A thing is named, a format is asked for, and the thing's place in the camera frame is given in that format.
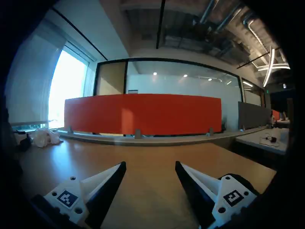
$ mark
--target orange desk divider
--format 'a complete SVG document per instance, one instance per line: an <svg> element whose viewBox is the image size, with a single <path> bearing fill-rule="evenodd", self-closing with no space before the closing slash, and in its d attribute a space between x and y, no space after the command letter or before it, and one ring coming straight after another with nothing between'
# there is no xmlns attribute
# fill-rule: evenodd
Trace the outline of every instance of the orange desk divider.
<svg viewBox="0 0 305 229"><path fill-rule="evenodd" d="M64 125L74 131L144 135L221 131L221 99L191 95L124 94L65 102Z"/></svg>
<svg viewBox="0 0 305 229"><path fill-rule="evenodd" d="M272 115L274 116L275 121L279 120L279 112L278 111L272 110Z"/></svg>

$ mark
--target desk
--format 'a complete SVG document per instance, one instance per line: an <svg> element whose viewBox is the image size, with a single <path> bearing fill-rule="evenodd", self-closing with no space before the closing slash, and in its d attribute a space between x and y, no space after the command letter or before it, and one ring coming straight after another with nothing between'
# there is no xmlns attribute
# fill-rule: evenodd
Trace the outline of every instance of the desk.
<svg viewBox="0 0 305 229"><path fill-rule="evenodd" d="M219 178L235 173L262 193L275 171L211 143L171 147L126 147L65 139L60 145L31 147L20 158L28 197L45 195L76 176L85 179L121 161L127 171L101 228L198 228L175 162Z"/></svg>
<svg viewBox="0 0 305 229"><path fill-rule="evenodd" d="M288 143L288 133L289 133L289 129L286 128L265 129L263 131L258 131L252 134L236 137L236 141L269 152L273 152L279 155L284 155ZM286 138L282 141L281 141L281 134L286 134ZM262 139L262 137L267 137L269 135L277 138L276 143L271 143L269 140Z"/></svg>

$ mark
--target curved led light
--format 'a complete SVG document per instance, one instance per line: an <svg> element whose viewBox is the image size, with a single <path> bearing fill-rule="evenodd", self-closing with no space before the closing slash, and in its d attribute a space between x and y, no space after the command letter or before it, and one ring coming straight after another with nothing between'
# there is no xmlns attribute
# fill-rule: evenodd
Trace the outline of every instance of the curved led light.
<svg viewBox="0 0 305 229"><path fill-rule="evenodd" d="M278 66L278 67L272 67L272 69L281 69L281 68L285 68L285 69L290 69L289 66ZM269 68L266 67L266 68L261 68L261 69L258 69L258 71L264 71L264 70L268 70Z"/></svg>
<svg viewBox="0 0 305 229"><path fill-rule="evenodd" d="M270 60L269 60L269 68L267 70L266 77L264 79L263 87L265 87L267 85L267 82L269 80L269 77L270 77L270 74L271 74L271 71L272 71L272 67L273 67L274 56L275 56L275 49L273 48L271 50L271 56L270 56Z"/></svg>

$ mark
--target white desk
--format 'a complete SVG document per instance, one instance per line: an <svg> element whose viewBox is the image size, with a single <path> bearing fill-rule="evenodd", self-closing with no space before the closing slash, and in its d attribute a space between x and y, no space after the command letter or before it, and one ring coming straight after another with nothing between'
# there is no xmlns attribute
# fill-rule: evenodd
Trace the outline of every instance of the white desk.
<svg viewBox="0 0 305 229"><path fill-rule="evenodd" d="M236 137L236 141L266 151L270 151L276 154L284 155L286 153L286 148L288 144L288 133L289 133L289 129L286 128L265 129L263 131L258 131L252 134ZM276 137L277 138L276 142L271 143L269 140L262 138L267 136Z"/></svg>

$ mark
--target glass partition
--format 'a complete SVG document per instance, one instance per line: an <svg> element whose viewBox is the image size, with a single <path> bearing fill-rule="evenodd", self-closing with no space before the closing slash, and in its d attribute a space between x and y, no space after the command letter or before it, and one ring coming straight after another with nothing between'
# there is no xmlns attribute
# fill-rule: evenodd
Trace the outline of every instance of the glass partition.
<svg viewBox="0 0 305 229"><path fill-rule="evenodd" d="M264 90L245 79L242 79L242 83L244 86L245 102L265 107Z"/></svg>
<svg viewBox="0 0 305 229"><path fill-rule="evenodd" d="M133 61L128 63L125 91L220 98L222 128L228 131L238 129L241 88L238 77L228 73L186 63Z"/></svg>

